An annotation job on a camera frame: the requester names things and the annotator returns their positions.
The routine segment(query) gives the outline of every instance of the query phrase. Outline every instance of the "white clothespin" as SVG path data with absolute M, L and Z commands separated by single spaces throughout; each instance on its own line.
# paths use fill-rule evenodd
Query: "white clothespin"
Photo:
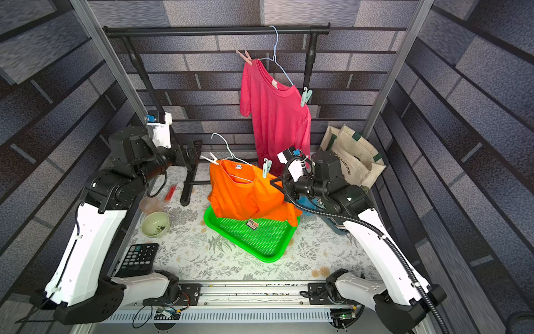
M 267 178 L 267 173 L 271 170 L 271 165 L 272 165 L 272 161 L 267 159 L 267 158 L 263 158 L 263 178 Z
M 208 160 L 209 162 L 211 162 L 212 164 L 216 164 L 218 165 L 219 163 L 217 162 L 217 157 L 213 154 L 213 153 L 209 153 L 211 155 L 211 157 L 213 158 L 213 160 L 209 159 L 209 158 L 206 158 L 205 156 L 200 156 L 202 159 L 206 159 Z

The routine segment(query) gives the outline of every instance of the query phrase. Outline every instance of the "green plastic tray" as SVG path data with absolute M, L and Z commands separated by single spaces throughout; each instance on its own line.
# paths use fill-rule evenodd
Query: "green plastic tray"
M 218 218 L 211 205 L 204 213 L 206 225 L 226 239 L 263 262 L 277 261 L 284 255 L 284 251 L 297 228 L 289 225 L 287 221 L 264 218 L 253 220 L 258 223 L 255 230 L 247 226 L 248 220 Z

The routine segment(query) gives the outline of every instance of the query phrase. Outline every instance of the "clothing rack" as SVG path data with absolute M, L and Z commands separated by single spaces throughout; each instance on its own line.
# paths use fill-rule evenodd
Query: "clothing rack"
M 328 35 L 330 33 L 330 23 L 327 26 L 304 26 L 304 27 L 277 27 L 278 34 L 309 34 L 310 42 L 306 50 L 306 65 L 304 68 L 304 82 L 302 88 L 310 85 L 311 73 L 313 71 L 313 63 L 315 63 L 317 37 L 319 35 Z M 108 38 L 120 38 L 124 43 L 126 51 L 130 57 L 130 61 L 137 70 L 139 77 L 145 84 L 146 90 L 150 95 L 152 101 L 158 112 L 164 112 L 161 103 L 159 102 L 154 87 L 150 82 L 148 73 L 146 73 L 145 66 L 141 56 L 137 53 L 132 44 L 131 37 L 163 37 L 163 36 L 210 36 L 210 35 L 264 35 L 276 34 L 274 29 L 270 27 L 200 27 L 200 28 L 108 28 L 104 27 L 104 33 Z M 178 143 L 172 127 L 169 128 L 171 132 L 171 140 Z M 202 141 L 190 141 L 186 149 L 176 150 L 178 160 L 187 168 L 187 176 L 184 181 L 184 189 L 180 197 L 180 204 L 187 206 L 191 199 L 191 192 L 194 185 L 210 184 L 210 181 L 195 181 L 197 173 L 197 166 L 199 163 L 199 152 L 202 148 Z

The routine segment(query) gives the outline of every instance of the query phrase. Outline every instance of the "red t-shirt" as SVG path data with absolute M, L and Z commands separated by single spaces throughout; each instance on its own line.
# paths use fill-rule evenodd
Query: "red t-shirt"
M 269 173 L 273 175 L 280 176 L 284 170 L 277 157 L 281 151 L 295 146 L 310 155 L 311 115 L 300 102 L 299 90 L 275 81 L 261 61 L 245 63 L 240 110 L 243 116 L 252 112 L 258 166 L 262 168 L 263 158 L 272 160 Z

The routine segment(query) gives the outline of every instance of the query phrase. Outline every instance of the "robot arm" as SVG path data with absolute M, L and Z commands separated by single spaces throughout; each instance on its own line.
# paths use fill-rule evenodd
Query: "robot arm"
M 103 321 L 132 300 L 165 294 L 167 302 L 176 299 L 177 278 L 168 273 L 100 277 L 115 232 L 147 183 L 171 165 L 187 166 L 184 157 L 198 158 L 194 147 L 171 144 L 169 113 L 151 113 L 147 120 L 153 138 L 145 127 L 127 127 L 109 137 L 114 166 L 96 171 L 86 181 L 63 258 L 44 291 L 31 298 L 38 308 L 55 309 L 54 318 L 63 324 Z
M 444 333 L 445 323 L 435 306 L 446 294 L 439 285 L 430 285 L 391 240 L 363 190 L 348 184 L 338 157 L 330 151 L 314 153 L 309 160 L 294 147 L 278 154 L 286 164 L 280 189 L 285 199 L 300 210 L 336 219 L 347 229 L 376 266 L 382 281 L 368 281 L 340 269 L 326 279 L 330 298 L 336 302 L 354 300 L 376 311 L 382 323 L 395 334 L 404 334 L 432 312 Z M 312 171 L 304 168 L 309 162 Z M 320 199 L 324 210 L 310 209 L 296 202 L 299 196 Z

